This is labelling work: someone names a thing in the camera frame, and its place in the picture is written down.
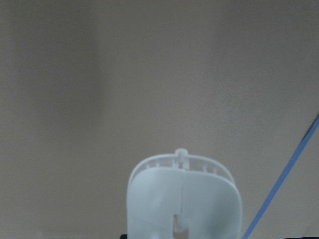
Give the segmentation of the white computer mouse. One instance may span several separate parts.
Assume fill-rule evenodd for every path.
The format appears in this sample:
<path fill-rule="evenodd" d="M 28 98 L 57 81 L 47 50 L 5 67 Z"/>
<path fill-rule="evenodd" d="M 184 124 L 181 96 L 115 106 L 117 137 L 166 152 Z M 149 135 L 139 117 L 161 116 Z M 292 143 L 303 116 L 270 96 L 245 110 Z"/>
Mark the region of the white computer mouse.
<path fill-rule="evenodd" d="M 221 163 L 178 149 L 144 159 L 127 186 L 129 239 L 237 239 L 242 200 Z"/>

